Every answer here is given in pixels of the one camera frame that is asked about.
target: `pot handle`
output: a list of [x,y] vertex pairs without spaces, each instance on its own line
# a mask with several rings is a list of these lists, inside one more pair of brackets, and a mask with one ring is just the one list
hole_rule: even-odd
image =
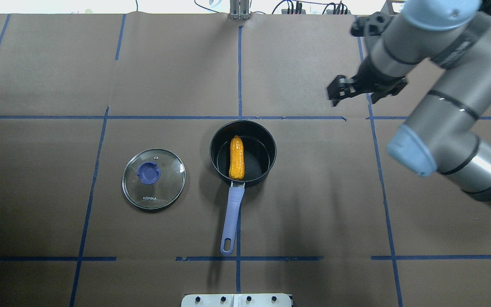
[[236,239],[236,225],[238,224],[238,214],[240,204],[244,196],[244,186],[234,186],[228,189],[228,202],[226,203],[225,225],[222,229],[221,253],[229,256],[234,251],[234,239]]

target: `black pot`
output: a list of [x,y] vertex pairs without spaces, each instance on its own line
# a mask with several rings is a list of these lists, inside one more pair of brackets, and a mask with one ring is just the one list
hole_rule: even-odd
[[[239,136],[244,145],[245,173],[242,180],[228,177],[230,169],[230,141]],[[261,183],[274,165],[276,143],[267,129],[252,121],[239,120],[220,128],[210,144],[210,159],[221,179],[230,185],[222,231],[221,253],[232,254],[236,237],[236,223],[240,204],[246,187]]]

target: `blue lid knob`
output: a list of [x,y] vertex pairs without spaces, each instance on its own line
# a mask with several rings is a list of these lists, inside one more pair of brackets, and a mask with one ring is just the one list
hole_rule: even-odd
[[154,162],[145,162],[138,167],[138,177],[143,184],[155,183],[160,178],[160,168]]

